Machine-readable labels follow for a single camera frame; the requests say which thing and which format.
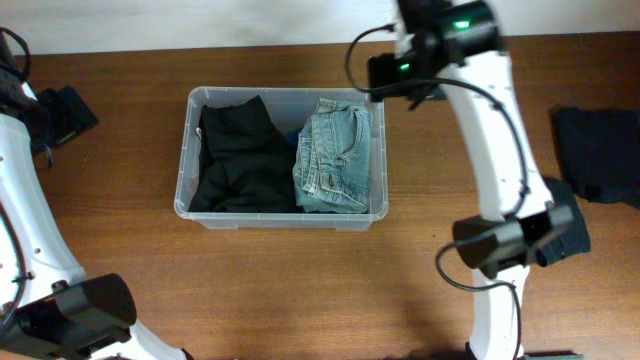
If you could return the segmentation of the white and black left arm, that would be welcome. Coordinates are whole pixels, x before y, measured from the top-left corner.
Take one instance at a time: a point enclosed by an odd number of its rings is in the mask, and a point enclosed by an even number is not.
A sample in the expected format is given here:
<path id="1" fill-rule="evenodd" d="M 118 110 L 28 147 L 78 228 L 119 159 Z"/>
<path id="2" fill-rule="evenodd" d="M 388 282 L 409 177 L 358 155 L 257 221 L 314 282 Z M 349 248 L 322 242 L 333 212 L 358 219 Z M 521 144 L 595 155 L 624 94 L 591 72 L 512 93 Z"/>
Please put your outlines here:
<path id="1" fill-rule="evenodd" d="M 117 274 L 89 278 L 46 201 L 35 156 L 52 166 L 52 149 L 98 123 L 71 87 L 35 94 L 31 59 L 18 65 L 1 30 L 1 348 L 35 359 L 187 359 L 137 317 Z"/>

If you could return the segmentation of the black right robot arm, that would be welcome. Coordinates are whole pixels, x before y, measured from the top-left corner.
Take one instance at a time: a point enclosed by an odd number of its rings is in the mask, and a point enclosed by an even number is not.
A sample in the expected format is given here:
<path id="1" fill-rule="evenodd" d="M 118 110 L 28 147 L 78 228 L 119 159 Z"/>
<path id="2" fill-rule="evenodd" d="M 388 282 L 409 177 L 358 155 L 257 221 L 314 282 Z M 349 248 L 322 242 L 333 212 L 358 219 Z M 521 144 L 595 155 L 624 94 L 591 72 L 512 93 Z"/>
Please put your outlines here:
<path id="1" fill-rule="evenodd" d="M 511 58 L 485 1 L 400 1 L 396 49 L 370 60 L 368 94 L 405 97 L 414 107 L 436 89 L 451 104 L 474 171 L 480 213 L 458 220 L 453 240 L 472 272 L 472 359 L 523 359 L 522 297 L 542 248 L 566 232 L 569 206 L 557 204 L 534 160 L 513 88 Z"/>

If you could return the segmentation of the dark green garment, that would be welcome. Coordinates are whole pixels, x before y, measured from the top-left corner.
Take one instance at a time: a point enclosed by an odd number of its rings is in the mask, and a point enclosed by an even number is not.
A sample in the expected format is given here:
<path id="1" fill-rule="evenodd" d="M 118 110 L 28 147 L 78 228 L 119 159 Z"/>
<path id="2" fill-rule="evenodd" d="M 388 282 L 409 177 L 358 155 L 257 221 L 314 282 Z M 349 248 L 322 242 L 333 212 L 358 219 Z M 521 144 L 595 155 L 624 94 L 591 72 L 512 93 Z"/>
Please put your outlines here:
<path id="1" fill-rule="evenodd" d="M 537 251 L 537 264 L 548 267 L 571 256 L 589 253 L 592 250 L 592 243 L 584 216 L 570 184 L 550 177 L 544 177 L 543 180 L 553 195 L 555 203 L 568 205 L 574 217 L 566 232 Z"/>

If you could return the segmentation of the clear plastic storage bin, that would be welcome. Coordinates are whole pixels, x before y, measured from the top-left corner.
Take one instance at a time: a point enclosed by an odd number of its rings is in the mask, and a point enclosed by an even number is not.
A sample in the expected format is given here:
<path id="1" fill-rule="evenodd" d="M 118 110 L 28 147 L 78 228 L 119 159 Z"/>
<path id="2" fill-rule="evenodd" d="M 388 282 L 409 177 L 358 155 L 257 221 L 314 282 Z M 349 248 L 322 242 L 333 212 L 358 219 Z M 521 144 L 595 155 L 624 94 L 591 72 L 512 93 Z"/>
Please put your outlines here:
<path id="1" fill-rule="evenodd" d="M 201 141 L 196 134 L 203 106 L 226 107 L 255 96 L 263 100 L 275 127 L 283 134 L 302 128 L 315 112 L 319 99 L 364 103 L 372 114 L 370 143 L 370 197 L 365 214 L 327 213 L 194 213 L 188 210 L 199 182 Z M 384 105 L 372 103 L 367 94 L 349 88 L 249 88 L 201 86 L 188 97 L 174 211 L 212 229 L 239 228 L 328 228 L 366 231 L 389 210 L 386 129 Z"/>

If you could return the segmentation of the black garment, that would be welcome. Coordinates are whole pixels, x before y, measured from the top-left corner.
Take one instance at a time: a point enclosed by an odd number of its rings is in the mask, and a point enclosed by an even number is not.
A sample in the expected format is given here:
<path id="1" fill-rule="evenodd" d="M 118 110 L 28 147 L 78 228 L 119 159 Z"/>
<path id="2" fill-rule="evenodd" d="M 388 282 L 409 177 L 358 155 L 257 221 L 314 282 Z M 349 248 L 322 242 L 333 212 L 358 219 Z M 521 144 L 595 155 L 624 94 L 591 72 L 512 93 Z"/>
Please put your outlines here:
<path id="1" fill-rule="evenodd" d="M 559 108 L 551 115 L 561 173 L 579 197 L 639 207 L 639 114 Z"/>
<path id="2" fill-rule="evenodd" d="M 204 106 L 198 123 L 196 213 L 297 213 L 295 152 L 274 126 L 261 97 L 227 107 Z"/>

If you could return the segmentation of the light blue jeans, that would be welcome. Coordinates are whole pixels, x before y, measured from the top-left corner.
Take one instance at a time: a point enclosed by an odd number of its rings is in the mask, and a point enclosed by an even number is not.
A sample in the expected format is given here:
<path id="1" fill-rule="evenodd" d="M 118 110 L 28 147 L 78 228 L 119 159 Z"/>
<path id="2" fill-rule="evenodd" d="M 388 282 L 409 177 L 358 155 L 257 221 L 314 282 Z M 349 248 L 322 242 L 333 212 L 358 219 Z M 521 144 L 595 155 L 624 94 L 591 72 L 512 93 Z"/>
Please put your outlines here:
<path id="1" fill-rule="evenodd" d="M 296 205 L 308 213 L 369 209 L 372 114 L 363 103 L 321 98 L 298 133 Z"/>

